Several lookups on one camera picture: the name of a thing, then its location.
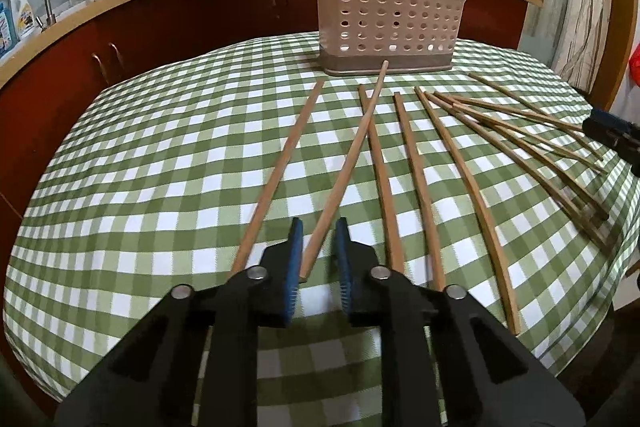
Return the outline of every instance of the plastic bottle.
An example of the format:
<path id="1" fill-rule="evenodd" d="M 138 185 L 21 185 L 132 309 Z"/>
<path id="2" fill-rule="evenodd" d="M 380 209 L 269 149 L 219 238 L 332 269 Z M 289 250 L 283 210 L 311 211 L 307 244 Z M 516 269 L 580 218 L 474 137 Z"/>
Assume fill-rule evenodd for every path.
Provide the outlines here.
<path id="1" fill-rule="evenodd" d="M 14 18 L 4 3 L 0 3 L 0 57 L 5 55 L 18 43 L 15 35 Z"/>
<path id="2" fill-rule="evenodd" d="M 18 0 L 17 33 L 20 39 L 26 39 L 35 30 L 35 18 L 29 0 Z"/>

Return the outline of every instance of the metal handle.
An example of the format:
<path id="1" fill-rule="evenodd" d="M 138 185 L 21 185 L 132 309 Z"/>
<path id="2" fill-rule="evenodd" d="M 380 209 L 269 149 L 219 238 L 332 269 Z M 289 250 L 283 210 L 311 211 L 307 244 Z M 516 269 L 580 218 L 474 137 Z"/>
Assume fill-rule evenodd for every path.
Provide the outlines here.
<path id="1" fill-rule="evenodd" d="M 276 0 L 271 0 L 271 6 L 275 9 L 276 11 L 276 17 L 278 19 L 280 19 L 280 14 L 278 13 L 278 3 L 276 3 Z"/>
<path id="2" fill-rule="evenodd" d="M 104 82 L 107 84 L 107 86 L 111 86 L 111 83 L 109 82 L 109 78 L 107 76 L 107 70 L 104 67 L 104 64 L 102 64 L 102 61 L 100 60 L 100 57 L 98 57 L 97 54 L 92 53 L 91 54 L 91 58 L 95 59 L 98 63 L 98 66 L 100 67 L 100 73 L 102 73 L 102 78 L 104 79 Z"/>
<path id="3" fill-rule="evenodd" d="M 124 59 L 122 57 L 122 54 L 120 53 L 120 50 L 118 50 L 116 45 L 114 45 L 114 43 L 112 42 L 110 42 L 108 46 L 111 46 L 113 48 L 113 51 L 116 52 L 116 57 L 118 59 L 118 63 L 120 64 L 120 68 L 122 68 L 122 71 L 124 71 Z"/>

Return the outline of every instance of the checkered tablecloth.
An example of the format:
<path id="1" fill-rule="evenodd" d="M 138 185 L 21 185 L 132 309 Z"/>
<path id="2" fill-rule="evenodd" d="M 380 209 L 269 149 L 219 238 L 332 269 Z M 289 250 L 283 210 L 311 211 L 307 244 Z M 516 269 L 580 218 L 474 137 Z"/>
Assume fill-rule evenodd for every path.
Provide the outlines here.
<path id="1" fill-rule="evenodd" d="M 316 80 L 326 78 L 250 264 L 266 245 L 286 238 L 292 216 L 302 219 L 308 239 L 362 115 L 356 87 L 374 82 L 325 76 L 317 53 L 317 33 L 243 42 L 118 84 L 82 115 L 33 194 L 4 290 L 6 336 L 47 393 L 67 395 L 172 285 L 202 289 L 225 281 L 289 127 Z M 570 122 L 581 122 L 590 107 L 530 56 L 463 40 L 451 71 L 386 78 L 375 119 L 406 273 L 415 283 L 430 280 L 392 92 L 404 93 L 426 165 L 447 283 L 468 288 L 504 321 L 465 185 L 414 94 L 414 86 L 422 86 L 517 105 L 466 77 L 471 70 Z M 593 221 L 615 247 L 598 251 L 520 167 L 438 112 L 498 223 L 523 324 L 519 338 L 557 373 L 604 318 L 637 243 L 638 181 L 610 150 L 602 162 L 607 174 L 599 177 L 581 163 L 550 155 L 610 209 L 607 223 Z M 580 149 L 561 131 L 513 121 Z M 352 237 L 374 245 L 383 261 L 381 210 L 366 144 L 338 214 L 347 217 Z M 300 287 L 292 327 L 260 331 L 262 425 L 380 423 L 380 337 L 377 330 L 348 327 L 327 246 Z"/>

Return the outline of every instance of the perforated basket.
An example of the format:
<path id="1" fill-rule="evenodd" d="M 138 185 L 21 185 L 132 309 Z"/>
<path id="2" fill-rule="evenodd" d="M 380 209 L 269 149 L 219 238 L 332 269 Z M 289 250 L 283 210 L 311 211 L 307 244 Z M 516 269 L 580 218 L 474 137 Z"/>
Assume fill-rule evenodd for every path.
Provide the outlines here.
<path id="1" fill-rule="evenodd" d="M 465 0 L 318 0 L 319 61 L 330 75 L 447 70 Z"/>

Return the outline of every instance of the silver screw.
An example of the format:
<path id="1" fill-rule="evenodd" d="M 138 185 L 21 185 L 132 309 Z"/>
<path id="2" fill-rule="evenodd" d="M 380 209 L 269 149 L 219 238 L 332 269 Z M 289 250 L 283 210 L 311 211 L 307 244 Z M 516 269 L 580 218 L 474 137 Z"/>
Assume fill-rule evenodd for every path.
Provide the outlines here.
<path id="1" fill-rule="evenodd" d="M 179 284 L 171 289 L 171 297 L 174 299 L 186 299 L 191 295 L 191 288 L 185 284 Z"/>
<path id="2" fill-rule="evenodd" d="M 371 269 L 370 274 L 373 279 L 384 280 L 391 277 L 391 270 L 389 270 L 386 266 L 374 266 Z"/>
<path id="3" fill-rule="evenodd" d="M 447 295 L 455 300 L 464 299 L 466 297 L 466 290 L 457 284 L 447 286 Z"/>
<path id="4" fill-rule="evenodd" d="M 265 277 L 267 277 L 267 275 L 268 275 L 267 269 L 263 266 L 260 266 L 259 264 L 248 268 L 246 271 L 246 276 L 249 279 L 253 279 L 255 281 L 262 280 Z"/>

